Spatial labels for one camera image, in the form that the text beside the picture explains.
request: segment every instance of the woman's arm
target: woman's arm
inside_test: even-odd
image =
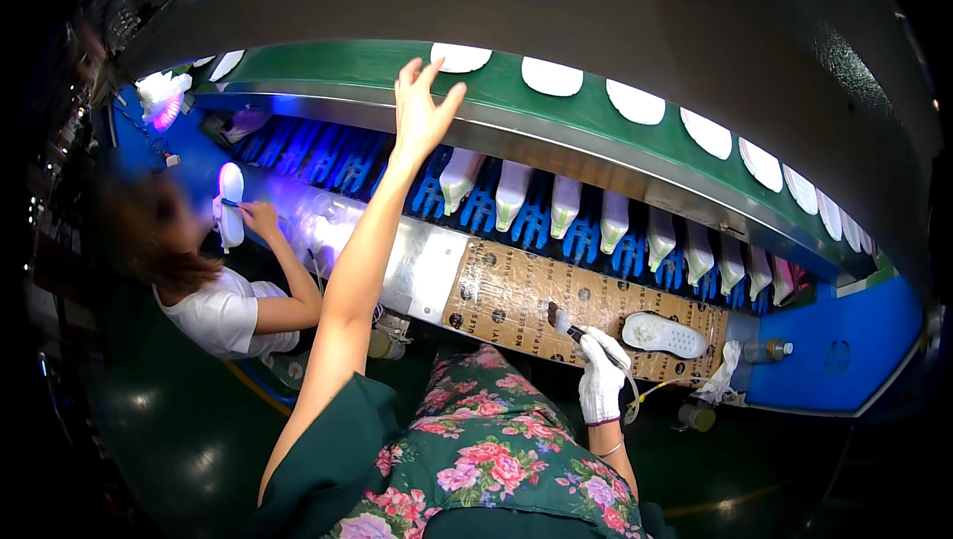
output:
[[[589,426],[589,451],[593,454],[605,454],[618,446],[618,449],[612,454],[602,456],[602,460],[625,479],[632,489],[632,495],[636,496],[638,501],[638,485],[636,485],[636,474],[632,471],[632,463],[629,461],[629,455],[625,451],[625,436],[622,434],[622,427],[618,424],[618,419],[599,426]]]
[[[625,367],[632,361],[618,341],[596,327],[583,327],[579,347],[586,362],[579,380],[579,405],[589,427],[589,451],[608,463],[628,482],[638,501],[636,474],[625,451],[625,437],[618,424],[618,393],[625,385],[625,373],[613,365],[606,353]]]
[[[424,160],[443,139],[466,92],[466,86],[458,83],[444,102],[435,106],[430,86],[443,59],[421,73],[417,69],[422,63],[420,58],[411,61],[400,70],[399,80],[394,82],[397,142],[387,171],[328,281],[324,310],[301,393],[265,468],[259,504],[268,479],[294,442],[355,373],[364,373],[371,318],[384,283],[407,191]]]
[[[288,279],[291,297],[259,297],[256,334],[303,331],[317,325],[321,316],[321,292],[278,228],[278,215],[268,202],[244,202],[239,206],[248,228],[258,234]]]

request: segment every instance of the hand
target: hand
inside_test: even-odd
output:
[[[457,113],[467,91],[465,83],[458,82],[447,93],[439,106],[430,96],[430,86],[443,65],[443,58],[425,67],[421,58],[411,60],[394,82],[394,96],[398,106],[398,141],[391,152],[390,166],[406,167],[416,174],[424,160],[443,140],[450,122]]]
[[[238,211],[248,228],[269,244],[275,235],[281,235],[278,213],[270,202],[242,202],[238,205]]]
[[[579,380],[579,403],[586,425],[598,426],[618,420],[618,392],[625,385],[625,374],[609,361],[606,353],[612,353],[626,367],[632,366],[632,360],[618,341],[605,332],[595,327],[583,327],[583,330],[585,334],[579,345],[586,365]]]

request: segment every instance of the floral dress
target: floral dress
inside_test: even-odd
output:
[[[644,538],[635,498],[579,447],[552,404],[493,346],[436,358],[420,417],[382,448],[375,475],[326,536],[421,539],[450,509],[512,509]]]

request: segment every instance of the green conveyor belt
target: green conveyor belt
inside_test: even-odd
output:
[[[319,42],[250,49],[241,63],[221,81],[319,81],[393,88],[399,70],[412,58],[430,56],[429,43],[394,41]],[[532,90],[522,80],[522,57],[494,51],[485,66],[467,74],[439,74],[433,91],[445,95],[457,81],[467,84],[467,101],[533,115],[628,144],[664,160],[688,167],[753,199],[784,220],[822,240],[834,249],[842,265],[873,261],[856,253],[845,239],[835,242],[827,234],[820,215],[809,216],[790,192],[775,193],[748,172],[738,149],[737,135],[731,156],[717,159],[702,150],[688,135],[679,108],[668,103],[657,126],[633,124],[613,107],[605,90],[605,78],[585,74],[582,89],[572,97],[553,97]],[[194,70],[196,93],[214,92],[208,76],[216,62]]]

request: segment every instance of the silver bracelet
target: silver bracelet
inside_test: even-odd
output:
[[[621,440],[618,444],[615,445],[615,448],[613,448],[612,450],[609,450],[609,451],[606,452],[605,454],[596,454],[596,456],[598,456],[598,457],[600,457],[600,458],[605,458],[606,456],[612,454],[612,453],[615,452],[616,450],[622,448],[622,444],[623,444],[624,442],[625,442],[625,438],[622,438],[622,440]]]

